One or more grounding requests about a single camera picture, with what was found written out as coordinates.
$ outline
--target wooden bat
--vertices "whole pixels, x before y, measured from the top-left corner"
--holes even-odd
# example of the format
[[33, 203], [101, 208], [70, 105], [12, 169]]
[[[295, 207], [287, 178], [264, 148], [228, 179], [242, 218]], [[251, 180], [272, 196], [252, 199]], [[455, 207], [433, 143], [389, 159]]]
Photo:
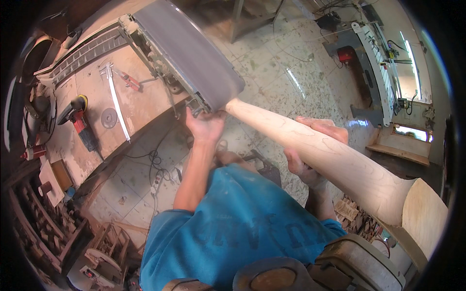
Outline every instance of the wooden bat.
[[448, 209], [422, 179], [404, 180], [370, 158], [294, 120], [238, 98], [226, 111], [283, 147], [375, 217], [422, 270], [442, 234]]

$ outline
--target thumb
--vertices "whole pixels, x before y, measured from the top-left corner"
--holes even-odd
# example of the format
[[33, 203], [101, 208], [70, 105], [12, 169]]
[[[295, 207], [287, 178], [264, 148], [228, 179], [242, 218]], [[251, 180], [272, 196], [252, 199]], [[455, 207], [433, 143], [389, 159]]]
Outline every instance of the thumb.
[[299, 176], [304, 171], [304, 163], [299, 158], [298, 152], [293, 148], [286, 148], [283, 153], [287, 157], [288, 170]]

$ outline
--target belt sander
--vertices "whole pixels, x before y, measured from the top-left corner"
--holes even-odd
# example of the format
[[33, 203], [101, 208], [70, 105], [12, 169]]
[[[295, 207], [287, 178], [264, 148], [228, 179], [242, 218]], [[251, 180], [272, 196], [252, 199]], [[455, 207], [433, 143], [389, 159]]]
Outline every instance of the belt sander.
[[176, 79], [191, 95], [195, 112], [224, 108], [281, 146], [295, 148], [305, 163], [375, 217], [418, 270], [425, 266], [443, 231], [447, 208], [422, 179], [401, 179], [327, 135], [240, 101], [236, 96], [244, 80], [172, 3], [157, 0], [118, 21], [120, 33], [154, 77]]

